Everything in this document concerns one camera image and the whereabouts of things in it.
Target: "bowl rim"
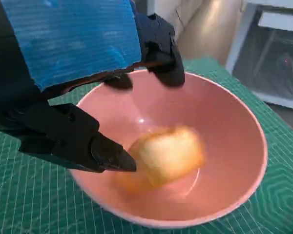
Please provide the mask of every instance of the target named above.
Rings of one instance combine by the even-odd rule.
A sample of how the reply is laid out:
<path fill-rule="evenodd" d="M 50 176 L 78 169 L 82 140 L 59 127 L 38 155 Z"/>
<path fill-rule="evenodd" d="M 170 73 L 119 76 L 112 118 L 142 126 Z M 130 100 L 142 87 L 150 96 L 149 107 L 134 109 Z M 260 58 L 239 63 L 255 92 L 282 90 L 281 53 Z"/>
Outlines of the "bowl rim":
<path fill-rule="evenodd" d="M 144 70 L 137 70 L 137 71 L 133 71 L 132 73 L 141 73 L 141 72 L 148 72 L 146 69 Z M 235 203 L 229 205 L 228 207 L 205 217 L 201 217 L 201 218 L 195 218 L 195 219 L 190 219 L 190 220 L 180 220 L 180 221 L 174 221 L 174 220 L 170 220 L 170 221 L 166 221 L 166 220 L 156 220 L 156 219 L 149 219 L 149 218 L 143 218 L 143 217 L 138 217 L 138 216 L 134 216 L 132 214 L 126 213 L 126 212 L 122 212 L 119 211 L 118 209 L 114 209 L 113 207 L 109 206 L 108 204 L 100 201 L 100 199 L 98 199 L 97 197 L 94 197 L 91 195 L 91 192 L 88 188 L 82 186 L 81 181 L 78 180 L 77 176 L 74 176 L 74 172 L 75 170 L 70 170 L 74 180 L 78 183 L 78 185 L 80 186 L 80 188 L 93 200 L 95 201 L 99 206 L 101 206 L 103 209 L 111 212 L 112 214 L 126 219 L 127 221 L 130 221 L 132 223 L 141 225 L 141 226 L 145 226 L 145 227 L 150 227 L 150 228 L 160 228 L 160 229 L 180 229 L 180 228 L 186 228 L 186 227 L 192 227 L 192 226 L 196 226 L 196 225 L 200 225 L 203 223 L 207 223 L 210 221 L 213 221 L 215 219 L 221 218 L 229 213 L 231 213 L 232 211 L 236 210 L 237 208 L 239 208 L 242 204 L 244 204 L 245 202 L 247 202 L 247 200 L 255 193 L 255 191 L 257 190 L 257 188 L 259 187 L 266 168 L 267 168 L 267 163 L 268 163 L 268 146 L 267 146 L 267 141 L 266 141 L 266 137 L 264 134 L 264 131 L 259 123 L 259 121 L 257 120 L 256 116 L 253 114 L 253 112 L 249 109 L 249 107 L 235 94 L 233 94 L 231 91 L 229 91 L 227 88 L 221 86 L 220 84 L 207 79 L 205 77 L 190 73 L 190 72 L 185 72 L 188 75 L 191 76 L 195 76 L 198 77 L 200 79 L 203 79 L 213 85 L 218 86 L 219 88 L 221 88 L 222 90 L 226 91 L 227 93 L 229 93 L 230 95 L 233 96 L 233 98 L 235 98 L 236 100 L 238 100 L 240 102 L 240 104 L 243 105 L 243 107 L 249 112 L 249 114 L 251 115 L 251 117 L 253 118 L 253 120 L 255 121 L 257 128 L 259 130 L 259 133 L 261 135 L 262 138 L 262 142 L 263 142 L 263 163 L 261 165 L 261 169 L 260 169 L 260 173 L 258 174 L 255 183 L 252 184 L 252 186 L 248 189 L 248 191 L 241 196 Z M 95 92 L 97 89 L 99 89 L 100 87 L 102 87 L 102 83 L 99 84 L 98 86 L 94 87 L 90 92 L 88 92 L 77 104 L 77 106 L 82 105 L 82 103 L 87 99 L 87 97 L 92 94 L 93 92 Z"/>

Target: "food item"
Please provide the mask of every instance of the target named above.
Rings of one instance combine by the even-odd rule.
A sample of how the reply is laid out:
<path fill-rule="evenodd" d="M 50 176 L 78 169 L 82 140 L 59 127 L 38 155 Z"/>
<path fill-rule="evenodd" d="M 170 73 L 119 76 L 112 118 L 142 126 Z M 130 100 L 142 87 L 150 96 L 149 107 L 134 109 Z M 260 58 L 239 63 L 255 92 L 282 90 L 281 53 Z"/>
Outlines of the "food item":
<path fill-rule="evenodd" d="M 137 171 L 117 173 L 116 183 L 130 193 L 150 191 L 185 176 L 205 161 L 204 145 L 191 128 L 162 128 L 138 138 L 128 150 Z"/>

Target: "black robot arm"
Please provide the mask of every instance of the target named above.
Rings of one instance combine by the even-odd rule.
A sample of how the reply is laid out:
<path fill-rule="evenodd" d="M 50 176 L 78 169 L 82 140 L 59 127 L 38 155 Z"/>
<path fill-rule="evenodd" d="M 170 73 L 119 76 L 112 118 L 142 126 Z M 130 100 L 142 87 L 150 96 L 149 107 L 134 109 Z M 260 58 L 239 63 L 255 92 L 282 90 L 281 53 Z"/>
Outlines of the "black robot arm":
<path fill-rule="evenodd" d="M 185 81 L 174 29 L 154 14 L 137 13 L 132 3 L 142 59 L 123 70 L 103 72 L 40 91 L 31 79 L 13 30 L 0 4 L 0 131 L 21 141 L 19 151 L 70 168 L 92 172 L 135 171 L 123 147 L 99 132 L 99 122 L 73 104 L 51 106 L 48 100 L 74 88 L 102 81 L 130 88 L 126 73 L 146 67 L 163 85 Z"/>

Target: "blue textured fabric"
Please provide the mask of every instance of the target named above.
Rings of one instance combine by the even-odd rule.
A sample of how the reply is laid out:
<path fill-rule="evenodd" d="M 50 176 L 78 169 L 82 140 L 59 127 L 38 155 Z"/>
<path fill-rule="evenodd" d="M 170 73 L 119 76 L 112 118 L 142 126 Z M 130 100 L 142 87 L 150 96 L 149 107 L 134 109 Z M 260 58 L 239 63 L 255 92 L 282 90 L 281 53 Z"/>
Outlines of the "blue textured fabric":
<path fill-rule="evenodd" d="M 129 0 L 1 0 L 38 87 L 141 60 Z"/>

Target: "cutting mat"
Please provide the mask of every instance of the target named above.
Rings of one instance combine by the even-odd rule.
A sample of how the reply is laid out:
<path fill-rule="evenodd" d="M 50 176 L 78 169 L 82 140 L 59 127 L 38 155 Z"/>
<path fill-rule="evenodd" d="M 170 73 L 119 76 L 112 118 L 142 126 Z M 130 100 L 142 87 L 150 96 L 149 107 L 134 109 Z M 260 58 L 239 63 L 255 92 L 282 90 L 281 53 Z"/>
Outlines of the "cutting mat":
<path fill-rule="evenodd" d="M 289 234 L 293 229 L 293 130 L 213 59 L 185 62 L 239 96 L 260 121 L 269 163 L 256 193 L 231 214 L 184 230 L 155 230 L 119 219 L 92 202 L 62 167 L 17 152 L 19 143 L 0 133 L 0 233 L 91 234 Z M 52 103 L 77 103 L 94 85 Z"/>

